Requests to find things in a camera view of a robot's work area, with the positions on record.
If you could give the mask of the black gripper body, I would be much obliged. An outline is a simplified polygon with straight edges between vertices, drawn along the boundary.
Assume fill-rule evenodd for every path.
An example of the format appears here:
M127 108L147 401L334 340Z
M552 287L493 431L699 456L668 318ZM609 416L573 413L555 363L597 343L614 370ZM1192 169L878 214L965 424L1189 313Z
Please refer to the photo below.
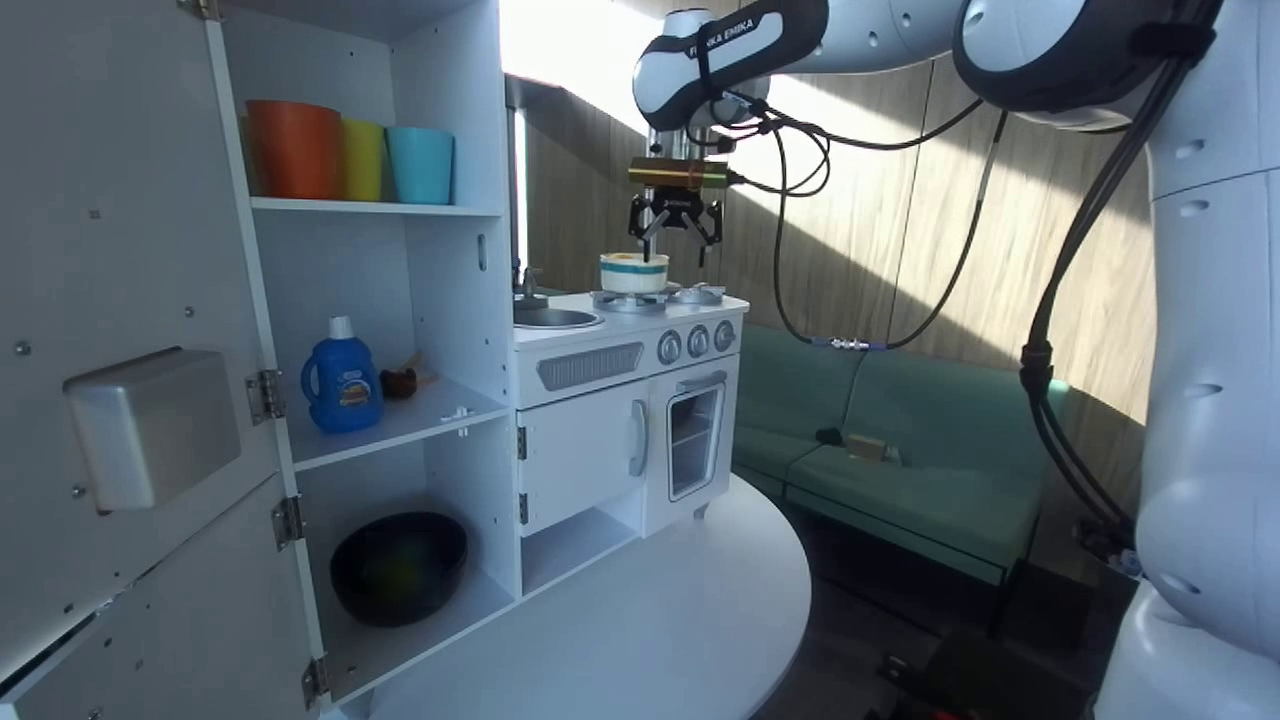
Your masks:
M628 221L642 210L649 210L655 229L698 229L698 210L719 210L719 203L698 186L642 186Z

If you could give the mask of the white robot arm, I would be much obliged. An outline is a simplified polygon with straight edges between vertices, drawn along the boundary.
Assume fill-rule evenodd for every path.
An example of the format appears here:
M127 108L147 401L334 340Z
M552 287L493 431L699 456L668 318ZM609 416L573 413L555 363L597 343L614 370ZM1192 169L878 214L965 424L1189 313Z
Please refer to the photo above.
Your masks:
M675 12L632 104L662 138L766 108L778 75L946 58L986 104L1104 137L1055 248L1147 177L1156 348L1136 591L1093 720L1280 720L1280 0L746 0Z

